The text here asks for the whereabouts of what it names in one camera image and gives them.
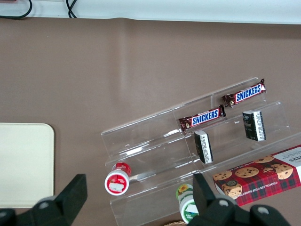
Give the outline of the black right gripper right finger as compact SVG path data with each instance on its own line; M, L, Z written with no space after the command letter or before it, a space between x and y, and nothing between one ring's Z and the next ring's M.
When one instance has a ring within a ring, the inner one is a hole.
M193 175L193 198L199 215L190 226L288 226L289 222L275 208L254 205L249 211L234 200L222 195L216 197L200 173Z

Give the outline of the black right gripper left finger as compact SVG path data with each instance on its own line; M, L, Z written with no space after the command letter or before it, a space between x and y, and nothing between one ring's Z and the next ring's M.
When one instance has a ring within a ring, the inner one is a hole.
M87 200L87 179L77 174L57 196L44 198L28 211L0 210L2 226L70 226Z

